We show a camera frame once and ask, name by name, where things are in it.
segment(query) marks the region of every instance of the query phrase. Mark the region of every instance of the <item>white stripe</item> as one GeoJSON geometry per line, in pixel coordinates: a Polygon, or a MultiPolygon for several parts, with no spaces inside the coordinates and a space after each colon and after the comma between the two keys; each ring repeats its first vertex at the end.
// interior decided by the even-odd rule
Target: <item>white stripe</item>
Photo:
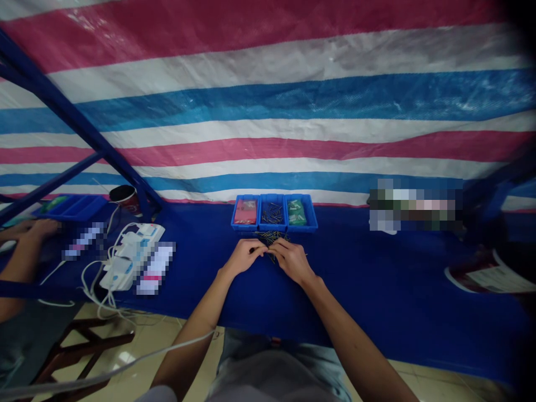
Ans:
{"type": "Polygon", "coordinates": [[[536,198],[516,197],[515,195],[509,195],[506,197],[501,209],[504,211],[536,209],[536,198]]]}
{"type": "MultiPolygon", "coordinates": [[[[481,122],[421,121],[390,119],[265,119],[208,121],[188,125],[164,126],[104,132],[118,149],[145,148],[196,143],[230,138],[287,138],[383,143],[406,140],[437,131],[512,131],[536,130],[536,111],[527,111],[481,122]]],[[[72,146],[89,148],[77,135],[28,133],[0,135],[0,148],[72,146]]]]}
{"type": "MultiPolygon", "coordinates": [[[[68,70],[49,78],[78,103],[189,88],[532,65],[519,42],[507,24],[381,31],[68,70]]],[[[17,104],[0,98],[0,108],[42,107],[25,91],[11,98],[17,104]]]]}
{"type": "Polygon", "coordinates": [[[2,0],[0,21],[31,17],[55,9],[78,8],[117,0],[2,0]]]}
{"type": "MultiPolygon", "coordinates": [[[[70,168],[72,163],[49,164],[0,164],[3,174],[59,174],[70,168]]],[[[187,166],[134,166],[143,177],[169,179],[197,179],[223,174],[248,173],[299,173],[299,172],[341,172],[396,174],[407,176],[474,179],[498,169],[505,164],[493,162],[472,162],[450,159],[412,159],[371,157],[344,161],[310,158],[255,159],[223,161],[187,166]]],[[[85,173],[119,174],[108,164],[93,164],[85,173]]]]}
{"type": "MultiPolygon", "coordinates": [[[[37,186],[5,186],[0,187],[0,194],[29,193],[37,186]]],[[[97,185],[64,185],[54,190],[51,194],[103,194],[104,191],[97,185]]],[[[164,190],[158,192],[163,198],[170,200],[188,199],[192,201],[233,202],[240,194],[310,194],[314,203],[346,204],[353,206],[365,205],[369,194],[367,193],[343,193],[325,190],[280,190],[280,189],[232,189],[211,193],[190,193],[182,190],[164,190]]],[[[508,196],[502,209],[505,211],[535,209],[536,198],[508,196]]]]}
{"type": "Polygon", "coordinates": [[[76,134],[27,133],[1,134],[0,148],[75,147],[91,148],[76,134]]]}
{"type": "MultiPolygon", "coordinates": [[[[74,166],[74,163],[46,163],[46,164],[0,164],[0,183],[1,176],[4,174],[59,174],[63,173],[68,168],[74,166]]],[[[95,163],[84,170],[84,173],[119,173],[110,165],[103,163],[95,163]]]]}

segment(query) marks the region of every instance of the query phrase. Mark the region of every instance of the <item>blue storage box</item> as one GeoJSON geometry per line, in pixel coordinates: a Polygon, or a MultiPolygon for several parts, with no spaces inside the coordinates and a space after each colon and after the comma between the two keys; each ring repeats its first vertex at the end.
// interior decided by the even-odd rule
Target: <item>blue storage box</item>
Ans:
{"type": "Polygon", "coordinates": [[[288,208],[288,202],[299,199],[303,205],[305,212],[305,219],[307,219],[307,224],[300,225],[291,225],[289,222],[288,233],[314,233],[318,229],[317,216],[314,214],[313,201],[309,194],[288,194],[285,196],[285,206],[288,208]]]}
{"type": "Polygon", "coordinates": [[[286,227],[289,224],[289,215],[286,210],[285,195],[283,194],[261,194],[261,205],[259,208],[259,214],[257,216],[257,222],[259,223],[259,232],[277,231],[286,232],[286,227]],[[268,211],[271,203],[281,206],[281,216],[283,220],[281,223],[263,223],[262,213],[268,211]]]}
{"type": "Polygon", "coordinates": [[[234,202],[234,210],[233,210],[233,216],[231,218],[231,227],[233,230],[238,232],[256,232],[259,227],[259,208],[260,208],[260,196],[259,195],[253,195],[253,194],[245,194],[245,195],[237,195],[236,201],[234,202]],[[236,214],[236,207],[238,205],[239,200],[255,200],[257,201],[257,222],[255,224],[236,224],[235,223],[235,214],[236,214]]]}
{"type": "Polygon", "coordinates": [[[36,214],[38,218],[49,218],[57,221],[84,222],[91,219],[104,205],[108,203],[101,195],[69,195],[68,198],[44,214],[36,214]]]}

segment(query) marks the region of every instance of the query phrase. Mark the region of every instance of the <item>tiled floor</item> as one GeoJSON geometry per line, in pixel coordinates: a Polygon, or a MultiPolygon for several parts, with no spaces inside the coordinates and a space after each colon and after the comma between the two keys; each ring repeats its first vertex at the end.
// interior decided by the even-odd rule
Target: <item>tiled floor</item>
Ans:
{"type": "MultiPolygon", "coordinates": [[[[92,304],[87,304],[77,316],[77,318],[94,317],[95,307],[92,304]]],[[[161,316],[141,317],[138,322],[143,324],[155,323],[155,325],[135,328],[136,335],[134,340],[130,344],[104,353],[89,374],[90,377],[117,369],[134,358],[171,345],[181,328],[181,324],[177,319],[170,317],[164,319],[161,316]]],[[[100,336],[110,336],[128,333],[131,330],[133,330],[131,324],[119,320],[114,324],[98,328],[95,332],[100,336]]],[[[219,328],[218,331],[221,334],[215,337],[216,339],[210,345],[201,369],[186,395],[186,402],[204,401],[207,396],[208,388],[216,375],[216,366],[223,348],[224,329],[219,328]]],[[[83,338],[81,337],[71,335],[64,344],[75,344],[82,340],[83,338]]],[[[85,398],[84,401],[115,400],[117,402],[130,402],[135,400],[147,391],[163,358],[164,355],[154,356],[149,360],[138,363],[131,369],[113,377],[107,387],[85,398]]],[[[54,373],[54,377],[58,381],[73,380],[79,375],[88,360],[89,357],[76,366],[58,370],[54,373]]],[[[489,380],[460,376],[454,372],[408,363],[390,362],[415,392],[419,400],[423,402],[499,402],[505,400],[503,391],[489,380]]],[[[354,400],[361,401],[348,378],[346,378],[346,382],[354,400]]],[[[41,395],[39,398],[35,398],[34,402],[44,400],[45,397],[45,395],[41,395]]]]}

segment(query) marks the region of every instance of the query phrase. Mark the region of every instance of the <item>wooden stool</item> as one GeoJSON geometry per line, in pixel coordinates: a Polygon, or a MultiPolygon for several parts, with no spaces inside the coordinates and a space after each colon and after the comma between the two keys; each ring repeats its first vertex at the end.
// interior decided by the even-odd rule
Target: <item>wooden stool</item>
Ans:
{"type": "MultiPolygon", "coordinates": [[[[46,358],[46,361],[43,364],[41,371],[39,372],[39,374],[37,374],[37,378],[33,381],[32,384],[56,382],[56,380],[52,377],[54,371],[78,363],[83,356],[93,355],[78,376],[79,380],[84,379],[88,376],[89,372],[91,371],[95,363],[97,363],[97,360],[99,360],[99,357],[105,350],[132,342],[132,340],[134,339],[134,333],[103,339],[90,330],[90,328],[102,327],[108,323],[108,320],[100,320],[98,318],[74,320],[73,322],[71,322],[67,329],[64,331],[62,337],[54,344],[54,347],[46,358]],[[66,339],[66,337],[71,331],[77,331],[80,335],[86,338],[88,342],[62,347],[61,343],[66,339]]],[[[75,402],[98,391],[99,389],[104,388],[108,385],[109,381],[110,380],[107,380],[99,384],[88,386],[86,388],[82,388],[75,391],[56,394],[51,398],[47,399],[46,402],[75,402]]],[[[30,402],[31,400],[32,398],[28,398],[21,399],[20,401],[30,402]]]]}

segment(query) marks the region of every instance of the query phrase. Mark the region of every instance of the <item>gray pants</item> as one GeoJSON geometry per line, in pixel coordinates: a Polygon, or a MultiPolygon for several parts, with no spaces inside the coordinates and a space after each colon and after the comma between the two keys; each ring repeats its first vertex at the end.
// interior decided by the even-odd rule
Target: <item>gray pants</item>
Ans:
{"type": "MultiPolygon", "coordinates": [[[[218,372],[220,365],[230,357],[241,360],[269,349],[272,349],[272,342],[268,336],[252,335],[238,329],[226,328],[218,372]]],[[[279,350],[294,356],[337,398],[351,402],[352,397],[343,381],[344,369],[333,348],[282,340],[279,350]]]]}

